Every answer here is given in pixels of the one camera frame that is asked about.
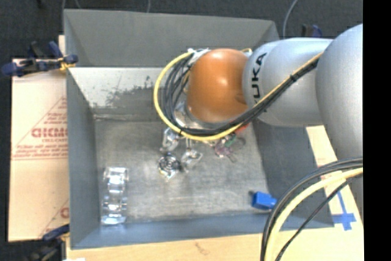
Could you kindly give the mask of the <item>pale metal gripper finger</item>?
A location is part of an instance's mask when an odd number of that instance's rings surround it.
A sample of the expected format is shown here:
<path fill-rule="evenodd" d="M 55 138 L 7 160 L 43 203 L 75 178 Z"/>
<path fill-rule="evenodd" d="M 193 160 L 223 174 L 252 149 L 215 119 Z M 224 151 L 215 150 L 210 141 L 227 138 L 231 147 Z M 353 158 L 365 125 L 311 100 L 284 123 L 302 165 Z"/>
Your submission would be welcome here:
<path fill-rule="evenodd" d="M 181 168 L 189 172 L 203 157 L 203 153 L 196 149 L 187 148 L 181 157 Z"/>
<path fill-rule="evenodd" d="M 163 131 L 163 139 L 161 143 L 160 151 L 173 152 L 179 145 L 180 135 L 171 128 L 166 128 Z"/>

